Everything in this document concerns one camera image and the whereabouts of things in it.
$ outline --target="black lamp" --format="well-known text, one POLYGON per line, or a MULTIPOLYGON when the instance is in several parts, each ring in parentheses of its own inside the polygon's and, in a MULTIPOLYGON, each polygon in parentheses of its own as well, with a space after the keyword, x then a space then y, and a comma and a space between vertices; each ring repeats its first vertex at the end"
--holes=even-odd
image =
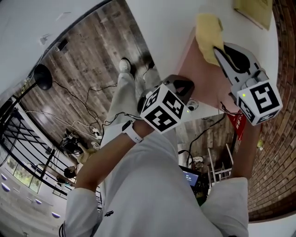
POLYGON ((14 108, 14 106, 20 102, 20 100, 30 91, 32 88, 35 86, 39 86, 40 89, 42 90, 48 90, 52 86, 52 76, 49 71, 49 69, 42 65, 39 64, 35 67, 34 69, 34 79, 35 83, 31 85, 24 93, 22 93, 16 100, 15 102, 6 110, 6 112, 1 116, 0 118, 0 123, 3 124, 9 114, 9 112, 14 108))

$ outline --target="white watch strap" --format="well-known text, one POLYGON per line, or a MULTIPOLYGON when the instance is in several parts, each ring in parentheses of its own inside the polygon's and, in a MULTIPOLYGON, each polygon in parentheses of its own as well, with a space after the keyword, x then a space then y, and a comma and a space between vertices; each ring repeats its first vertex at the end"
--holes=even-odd
POLYGON ((133 124, 131 123, 124 131, 135 143, 140 143, 143 138, 141 138, 133 129, 133 124))

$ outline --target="brick wall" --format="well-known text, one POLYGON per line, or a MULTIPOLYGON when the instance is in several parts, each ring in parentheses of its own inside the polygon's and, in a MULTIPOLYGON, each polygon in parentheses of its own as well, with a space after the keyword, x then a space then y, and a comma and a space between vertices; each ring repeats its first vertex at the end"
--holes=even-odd
POLYGON ((296 210, 296 1, 274 0, 279 63, 277 87, 280 114, 264 123, 263 150, 257 151, 249 182, 250 221, 278 217, 296 210))

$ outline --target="screen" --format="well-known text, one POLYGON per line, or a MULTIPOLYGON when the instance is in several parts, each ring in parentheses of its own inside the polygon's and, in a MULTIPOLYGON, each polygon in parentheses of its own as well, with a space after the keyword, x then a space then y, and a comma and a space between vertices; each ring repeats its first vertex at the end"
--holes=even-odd
POLYGON ((196 181, 197 181, 197 178, 198 178, 198 175, 195 175, 195 174, 192 174, 192 173, 189 173, 189 172, 186 172, 186 171, 183 171, 186 179, 188 180, 190 186, 195 186, 196 184, 196 181))

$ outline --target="smartwatch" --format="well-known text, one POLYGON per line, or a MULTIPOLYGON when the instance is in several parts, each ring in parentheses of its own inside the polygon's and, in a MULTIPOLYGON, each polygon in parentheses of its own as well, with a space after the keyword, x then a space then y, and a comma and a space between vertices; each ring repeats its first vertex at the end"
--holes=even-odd
POLYGON ((133 121, 130 120, 122 126, 122 133, 127 134, 135 143, 140 143, 143 138, 141 138, 133 129, 133 121))

